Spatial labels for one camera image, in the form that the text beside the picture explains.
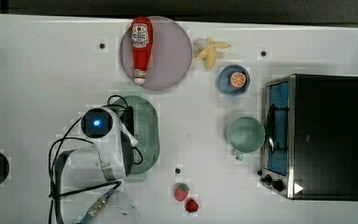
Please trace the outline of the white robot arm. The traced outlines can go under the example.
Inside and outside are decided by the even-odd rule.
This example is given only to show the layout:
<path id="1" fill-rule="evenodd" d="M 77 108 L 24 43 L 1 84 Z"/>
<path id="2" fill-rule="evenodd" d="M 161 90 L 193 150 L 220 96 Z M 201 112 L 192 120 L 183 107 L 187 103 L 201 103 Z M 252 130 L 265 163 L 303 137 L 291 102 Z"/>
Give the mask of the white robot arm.
<path id="1" fill-rule="evenodd" d="M 133 108 L 129 105 L 104 105 L 88 110 L 74 122 L 77 140 L 87 145 L 61 151 L 64 142 L 74 137 L 66 133 L 50 147 L 50 210 L 48 224 L 65 224 L 62 199 L 83 192 L 110 187 L 101 199 L 76 224 L 87 224 L 121 185 L 135 164 L 133 150 Z"/>

